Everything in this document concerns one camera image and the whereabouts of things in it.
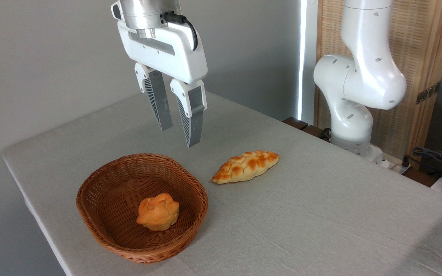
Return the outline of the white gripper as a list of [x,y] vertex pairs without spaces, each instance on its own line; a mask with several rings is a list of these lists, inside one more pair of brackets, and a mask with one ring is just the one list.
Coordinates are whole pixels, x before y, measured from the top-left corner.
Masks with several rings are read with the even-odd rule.
[[170,23],[155,30],[155,38],[141,38],[124,21],[117,22],[124,49],[136,61],[135,75],[140,92],[145,93],[162,131],[173,126],[162,73],[173,77],[171,91],[176,95],[186,144],[190,148],[201,140],[203,112],[207,109],[202,79],[208,73],[203,44],[193,50],[189,26]]

